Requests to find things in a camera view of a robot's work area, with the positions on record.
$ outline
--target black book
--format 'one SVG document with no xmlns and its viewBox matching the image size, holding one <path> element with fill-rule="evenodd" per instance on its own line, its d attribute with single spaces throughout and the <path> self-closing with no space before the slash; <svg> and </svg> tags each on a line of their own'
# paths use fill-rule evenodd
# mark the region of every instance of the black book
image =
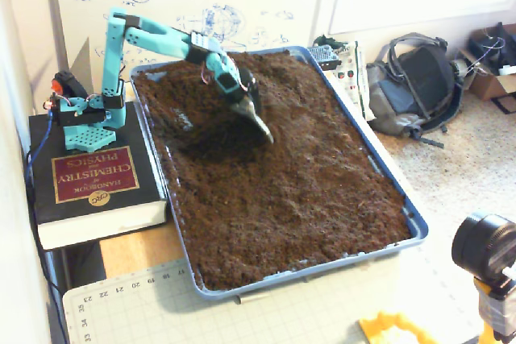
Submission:
<svg viewBox="0 0 516 344">
<path fill-rule="evenodd" d="M 109 237 L 165 221 L 166 189 L 132 102 L 116 141 L 87 153 L 67 151 L 55 122 L 33 166 L 35 214 L 45 250 Z M 48 116 L 29 118 L 36 146 Z"/>
</svg>

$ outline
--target wooden table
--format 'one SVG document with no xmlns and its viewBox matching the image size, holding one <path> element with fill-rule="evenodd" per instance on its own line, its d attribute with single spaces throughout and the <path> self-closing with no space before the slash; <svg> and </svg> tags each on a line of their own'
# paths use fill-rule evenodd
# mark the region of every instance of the wooden table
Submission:
<svg viewBox="0 0 516 344">
<path fill-rule="evenodd" d="M 116 277 L 183 258 L 172 219 L 165 224 L 100 242 L 106 277 Z"/>
</svg>

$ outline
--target dirt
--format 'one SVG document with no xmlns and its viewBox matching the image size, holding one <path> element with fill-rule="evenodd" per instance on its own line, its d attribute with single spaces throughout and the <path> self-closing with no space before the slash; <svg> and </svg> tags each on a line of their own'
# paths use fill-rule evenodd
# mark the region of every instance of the dirt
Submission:
<svg viewBox="0 0 516 344">
<path fill-rule="evenodd" d="M 231 56 L 258 80 L 273 145 L 198 66 L 135 80 L 196 281 L 237 288 L 410 238 L 402 195 L 317 72 L 285 53 Z"/>
</svg>

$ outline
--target blue tray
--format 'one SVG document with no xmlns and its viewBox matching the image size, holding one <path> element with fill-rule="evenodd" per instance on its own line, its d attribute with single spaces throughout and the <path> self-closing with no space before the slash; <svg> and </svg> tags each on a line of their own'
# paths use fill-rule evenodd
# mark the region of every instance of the blue tray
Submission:
<svg viewBox="0 0 516 344">
<path fill-rule="evenodd" d="M 346 116 L 352 121 L 354 127 L 360 132 L 362 135 L 362 138 L 365 141 L 365 144 L 367 145 L 370 156 L 369 159 L 373 165 L 373 167 L 384 176 L 387 176 L 390 178 L 394 186 L 396 187 L 396 190 L 403 195 L 405 198 L 405 206 L 403 208 L 403 213 L 406 216 L 406 222 L 407 226 L 409 227 L 410 233 L 412 235 L 412 238 L 407 239 L 405 241 L 396 242 L 391 245 L 388 245 L 387 247 L 384 247 L 383 249 L 379 251 L 372 251 L 370 253 L 358 253 L 354 255 L 346 255 L 343 254 L 343 258 L 337 259 L 335 261 L 331 261 L 328 263 L 321 263 L 316 266 L 307 267 L 304 269 L 301 269 L 299 271 L 283 271 L 282 273 L 273 274 L 271 276 L 264 277 L 261 281 L 255 282 L 253 284 L 245 285 L 240 288 L 233 288 L 228 290 L 209 290 L 207 288 L 199 288 L 197 283 L 194 279 L 194 272 L 192 270 L 192 266 L 189 261 L 188 251 L 185 248 L 185 243 L 183 241 L 183 237 L 181 235 L 181 228 L 179 227 L 179 223 L 177 221 L 176 212 L 174 211 L 173 205 L 171 205 L 172 213 L 173 213 L 173 219 L 176 224 L 176 228 L 178 230 L 179 238 L 181 240 L 181 246 L 183 248 L 183 252 L 185 253 L 186 261 L 188 262 L 189 269 L 190 269 L 190 277 L 192 279 L 193 285 L 195 289 L 198 291 L 198 293 L 206 299 L 211 300 L 220 300 L 223 298 L 227 298 L 230 296 L 240 296 L 246 292 L 254 291 L 259 288 L 265 288 L 269 286 L 273 286 L 276 284 L 283 283 L 285 281 L 295 280 L 300 277 L 305 276 L 311 276 L 316 273 L 321 273 L 324 271 L 330 271 L 332 269 L 335 269 L 337 267 L 344 267 L 347 265 L 351 265 L 353 263 L 358 263 L 360 261 L 364 261 L 366 259 L 373 259 L 378 258 L 384 255 L 389 255 L 392 253 L 395 253 L 397 251 L 400 251 L 402 249 L 406 249 L 407 247 L 413 247 L 420 244 L 424 238 L 428 235 L 428 225 L 425 222 L 425 220 L 422 218 L 421 214 L 419 213 L 418 209 L 416 208 L 413 199 L 410 197 L 410 187 L 407 185 L 405 178 L 399 170 L 394 165 L 392 159 L 390 159 L 390 156 L 386 152 L 386 150 L 381 145 L 380 141 L 376 137 L 376 135 L 371 131 L 366 121 L 359 116 L 354 111 L 352 112 L 353 104 L 351 101 L 347 99 L 347 96 L 343 95 L 341 91 L 335 90 L 330 82 L 326 79 L 326 77 L 323 75 L 323 71 L 318 66 L 315 59 L 312 57 L 310 52 L 306 50 L 305 48 L 299 47 L 299 46 L 292 46 L 287 48 L 273 48 L 269 50 L 262 50 L 258 52 L 250 52 L 250 54 L 268 54 L 273 52 L 283 52 L 285 50 L 288 50 L 290 52 L 291 56 L 295 56 L 298 60 L 305 62 L 307 64 L 310 64 L 313 66 L 317 72 L 321 75 L 321 78 L 326 83 L 327 87 L 330 88 L 334 94 L 335 98 L 339 101 L 339 104 L 341 105 L 343 112 L 346 114 Z M 163 66 L 164 64 L 146 64 L 137 66 L 132 69 L 131 71 L 131 83 L 133 85 L 133 90 L 135 91 L 136 100 L 138 103 L 135 105 L 137 106 L 137 112 L 139 115 L 140 125 L 142 127 L 143 132 L 147 136 L 147 142 L 148 145 L 152 148 L 156 164 L 159 166 L 160 161 L 157 157 L 157 152 L 154 147 L 154 142 L 152 141 L 151 131 L 149 130 L 148 120 L 146 117 L 146 114 L 144 113 L 145 110 L 147 110 L 146 106 L 142 106 L 141 101 L 139 100 L 138 93 L 135 89 L 134 83 L 133 83 L 133 77 L 137 76 L 139 73 L 146 73 L 150 69 L 159 68 L 160 66 Z M 153 73 L 149 74 L 148 77 L 157 80 L 163 73 Z M 161 179 L 164 181 L 164 175 L 163 172 L 160 169 L 160 176 Z"/>
</svg>

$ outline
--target cable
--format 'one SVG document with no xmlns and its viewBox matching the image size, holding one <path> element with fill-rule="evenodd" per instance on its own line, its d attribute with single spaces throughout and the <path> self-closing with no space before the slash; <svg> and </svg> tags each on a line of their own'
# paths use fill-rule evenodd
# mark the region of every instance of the cable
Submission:
<svg viewBox="0 0 516 344">
<path fill-rule="evenodd" d="M 48 135 L 50 134 L 50 130 L 51 129 L 52 129 L 52 111 L 49 110 L 48 111 L 48 127 L 47 127 L 47 131 L 45 132 L 45 135 L 43 136 L 43 139 L 41 140 L 40 145 L 36 148 L 36 150 L 34 152 L 34 155 L 31 156 L 31 161 L 27 165 L 27 170 L 25 171 L 25 181 L 28 180 L 28 178 L 29 178 L 29 176 L 31 174 L 32 164 L 34 163 L 35 158 L 38 157 L 38 154 L 40 153 L 41 148 L 43 148 L 43 145 L 47 141 Z"/>
<path fill-rule="evenodd" d="M 487 34 L 487 32 L 485 32 L 485 35 L 488 38 L 492 39 L 492 36 L 489 36 Z M 487 48 L 488 51 L 485 52 L 484 55 L 481 56 L 478 60 L 476 60 L 475 62 L 473 62 L 472 64 L 469 65 L 468 73 L 469 73 L 469 71 L 473 70 L 475 68 L 475 65 L 478 64 L 481 60 L 483 60 L 484 57 L 487 56 L 491 50 L 502 50 L 505 47 L 505 45 L 506 45 L 506 41 L 500 37 L 497 37 L 497 42 L 493 46 L 485 46 L 482 44 L 481 46 L 483 46 L 484 48 Z"/>
<path fill-rule="evenodd" d="M 66 103 L 68 104 L 68 106 L 72 106 L 72 102 L 68 98 L 66 98 L 65 96 L 61 96 L 60 94 L 57 94 L 57 93 L 56 93 L 56 96 L 59 97 L 59 98 L 64 99 L 66 101 Z"/>
<path fill-rule="evenodd" d="M 93 93 L 86 97 L 86 101 L 89 101 L 92 97 L 102 96 L 100 93 Z"/>
<path fill-rule="evenodd" d="M 208 73 L 208 74 L 206 74 L 207 77 L 206 78 L 204 77 L 204 69 L 205 68 L 206 68 L 206 63 L 202 62 L 202 65 L 201 65 L 201 79 L 202 79 L 202 82 L 204 82 L 206 85 L 208 85 L 211 82 L 211 75 Z"/>
<path fill-rule="evenodd" d="M 38 257 L 40 258 L 41 271 L 43 272 L 43 276 L 44 276 L 44 278 L 46 279 L 46 281 L 48 283 L 48 287 L 50 288 L 50 296 L 51 296 L 53 304 L 54 304 L 54 306 L 56 308 L 57 321 L 59 323 L 61 334 L 63 335 L 64 343 L 67 343 L 68 339 L 67 339 L 66 331 L 65 331 L 65 328 L 63 326 L 63 321 L 62 321 L 62 318 L 61 318 L 61 315 L 60 315 L 59 305 L 57 303 L 56 295 L 54 294 L 54 291 L 52 290 L 52 288 L 57 290 L 57 292 L 59 293 L 60 297 L 63 296 L 63 292 L 59 289 L 59 287 L 56 284 L 54 284 L 52 282 L 52 280 L 50 279 L 50 275 L 48 273 L 48 266 L 47 266 L 46 261 L 45 261 L 44 249 L 43 249 L 43 246 L 41 245 L 40 234 L 38 232 L 38 223 L 37 223 L 36 217 L 35 217 L 35 209 L 34 209 L 34 206 L 35 206 L 35 194 L 34 194 L 34 187 L 32 186 L 31 180 L 30 180 L 31 170 L 32 170 L 32 165 L 34 163 L 34 160 L 38 156 L 38 154 L 40 153 L 40 151 L 43 148 L 44 144 L 47 142 L 48 136 L 50 135 L 50 130 L 51 129 L 52 129 L 52 111 L 49 110 L 48 111 L 48 127 L 47 127 L 47 130 L 46 130 L 43 138 L 41 139 L 40 144 L 35 148 L 34 153 L 32 153 L 32 149 L 29 150 L 29 152 L 27 153 L 26 158 L 25 158 L 25 160 L 27 162 L 27 170 L 25 171 L 25 190 L 26 190 L 27 203 L 28 203 L 28 209 L 29 209 L 29 215 L 30 215 L 29 216 L 29 222 L 31 224 L 32 235 L 34 237 L 34 242 L 35 242 L 36 250 L 38 252 Z"/>
</svg>

